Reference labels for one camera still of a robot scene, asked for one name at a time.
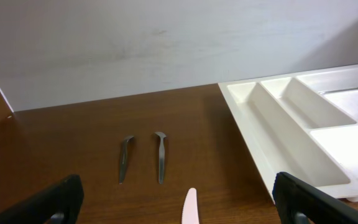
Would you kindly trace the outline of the small bent spoon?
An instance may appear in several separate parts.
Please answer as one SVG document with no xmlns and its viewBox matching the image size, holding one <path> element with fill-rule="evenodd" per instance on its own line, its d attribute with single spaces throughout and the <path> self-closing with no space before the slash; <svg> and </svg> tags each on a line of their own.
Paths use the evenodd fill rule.
<svg viewBox="0 0 358 224">
<path fill-rule="evenodd" d="M 167 137 L 163 132 L 155 132 L 155 134 L 160 138 L 160 144 L 158 147 L 158 182 L 163 184 L 164 175 L 165 175 L 165 145 L 164 139 Z"/>
<path fill-rule="evenodd" d="M 133 135 L 124 138 L 119 159 L 119 184 L 123 184 L 126 177 L 127 160 L 128 160 L 128 144 L 134 138 Z"/>
</svg>

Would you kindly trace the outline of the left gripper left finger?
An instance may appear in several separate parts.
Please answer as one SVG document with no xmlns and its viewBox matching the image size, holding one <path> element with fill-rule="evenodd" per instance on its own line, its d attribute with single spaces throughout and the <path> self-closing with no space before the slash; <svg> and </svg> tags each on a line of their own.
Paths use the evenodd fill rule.
<svg viewBox="0 0 358 224">
<path fill-rule="evenodd" d="M 0 223 L 75 223 L 83 199 L 81 178 L 71 174 L 0 212 Z"/>
</svg>

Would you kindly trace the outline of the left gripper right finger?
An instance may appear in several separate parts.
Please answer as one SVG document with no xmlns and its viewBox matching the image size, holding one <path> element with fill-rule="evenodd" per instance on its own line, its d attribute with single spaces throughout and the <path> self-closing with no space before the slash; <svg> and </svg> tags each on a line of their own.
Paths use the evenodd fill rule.
<svg viewBox="0 0 358 224">
<path fill-rule="evenodd" d="M 358 224 L 358 210 L 287 172 L 276 174 L 272 195 L 282 223 Z"/>
</svg>

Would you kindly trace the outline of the left small bent spoon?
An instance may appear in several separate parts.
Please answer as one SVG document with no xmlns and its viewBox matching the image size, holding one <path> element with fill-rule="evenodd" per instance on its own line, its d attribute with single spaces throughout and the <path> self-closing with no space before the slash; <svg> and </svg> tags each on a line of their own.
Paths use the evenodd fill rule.
<svg viewBox="0 0 358 224">
<path fill-rule="evenodd" d="M 134 138 L 133 135 L 124 138 L 119 159 L 119 184 L 123 184 L 126 177 L 127 160 L 128 160 L 128 144 Z"/>
</svg>

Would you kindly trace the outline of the white cutlery tray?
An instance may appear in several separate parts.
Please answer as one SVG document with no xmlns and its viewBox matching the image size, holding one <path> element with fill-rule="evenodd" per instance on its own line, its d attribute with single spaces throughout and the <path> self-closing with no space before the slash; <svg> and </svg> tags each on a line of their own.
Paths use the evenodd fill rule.
<svg viewBox="0 0 358 224">
<path fill-rule="evenodd" d="M 268 192 L 287 172 L 358 202 L 358 65 L 223 82 Z"/>
</svg>

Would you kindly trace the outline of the right small bent spoon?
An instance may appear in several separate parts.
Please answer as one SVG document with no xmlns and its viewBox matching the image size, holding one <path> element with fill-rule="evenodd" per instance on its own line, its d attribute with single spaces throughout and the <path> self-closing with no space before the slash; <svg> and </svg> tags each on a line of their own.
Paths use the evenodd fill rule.
<svg viewBox="0 0 358 224">
<path fill-rule="evenodd" d="M 160 144 L 158 147 L 158 182 L 163 184 L 164 175 L 165 175 L 165 145 L 164 139 L 167 137 L 163 132 L 155 132 L 155 134 L 160 138 Z"/>
</svg>

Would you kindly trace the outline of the white plastic knife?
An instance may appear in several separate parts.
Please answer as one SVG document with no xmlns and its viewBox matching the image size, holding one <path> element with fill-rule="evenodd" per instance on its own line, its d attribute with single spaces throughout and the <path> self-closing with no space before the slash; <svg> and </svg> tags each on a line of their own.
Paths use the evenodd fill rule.
<svg viewBox="0 0 358 224">
<path fill-rule="evenodd" d="M 185 197 L 181 214 L 181 224 L 200 224 L 197 190 L 195 188 L 190 188 Z"/>
</svg>

